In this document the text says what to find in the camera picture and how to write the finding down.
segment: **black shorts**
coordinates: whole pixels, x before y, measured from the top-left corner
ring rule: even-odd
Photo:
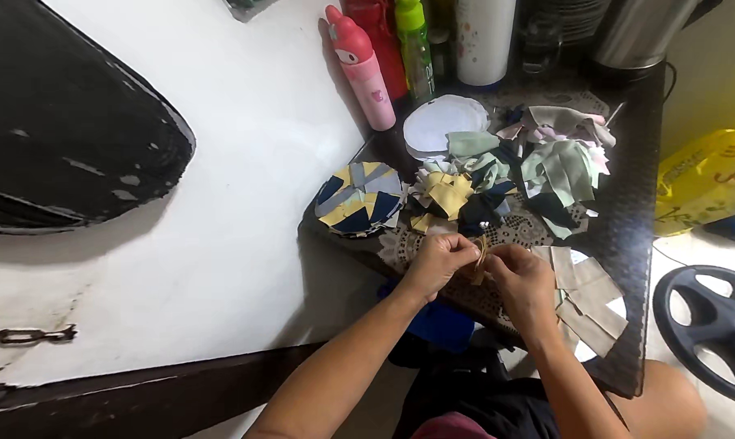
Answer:
[[[606,394],[608,404],[625,421]],[[425,421],[458,412],[498,439],[559,438],[555,415],[536,378],[495,379],[470,370],[421,369],[411,385],[393,439],[408,439]]]

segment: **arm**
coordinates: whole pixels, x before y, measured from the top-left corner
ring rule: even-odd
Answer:
[[[562,437],[630,438],[562,340],[554,309],[555,273],[549,264],[517,244],[496,247],[490,253],[485,259],[487,271],[535,359]]]
[[[462,235],[426,238],[392,294],[301,364],[245,438],[332,436],[413,317],[435,299],[457,269],[478,258],[476,245]]]

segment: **green bottle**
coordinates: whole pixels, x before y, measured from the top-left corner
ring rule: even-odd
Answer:
[[[397,36],[400,38],[405,80],[411,96],[427,102],[435,92],[432,76],[430,44],[427,42],[427,24],[420,0],[397,0],[395,5]]]

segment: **yellow plastic bag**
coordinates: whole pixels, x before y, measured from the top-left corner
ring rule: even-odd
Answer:
[[[735,215],[735,130],[720,130],[660,163],[655,234],[684,233]]]

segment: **stainless steel container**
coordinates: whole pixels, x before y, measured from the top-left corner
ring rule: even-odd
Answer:
[[[595,36],[591,58],[618,70],[648,70],[699,0],[613,0]]]

